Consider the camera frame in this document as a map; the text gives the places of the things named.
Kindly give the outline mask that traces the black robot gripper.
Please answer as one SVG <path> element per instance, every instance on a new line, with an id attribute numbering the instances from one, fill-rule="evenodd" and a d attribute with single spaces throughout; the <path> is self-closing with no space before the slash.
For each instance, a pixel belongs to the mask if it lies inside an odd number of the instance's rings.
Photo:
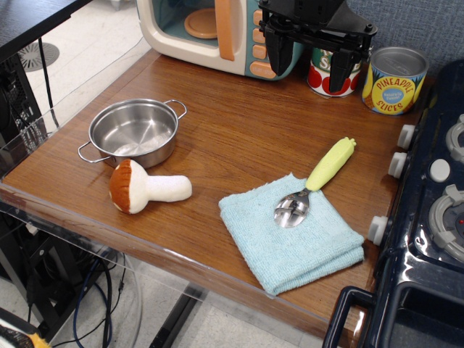
<path id="1" fill-rule="evenodd" d="M 339 92 L 361 54 L 372 50 L 373 23 L 354 13 L 346 1 L 260 1 L 260 30 L 273 72 L 283 75 L 294 44 L 334 51 L 329 91 Z"/>

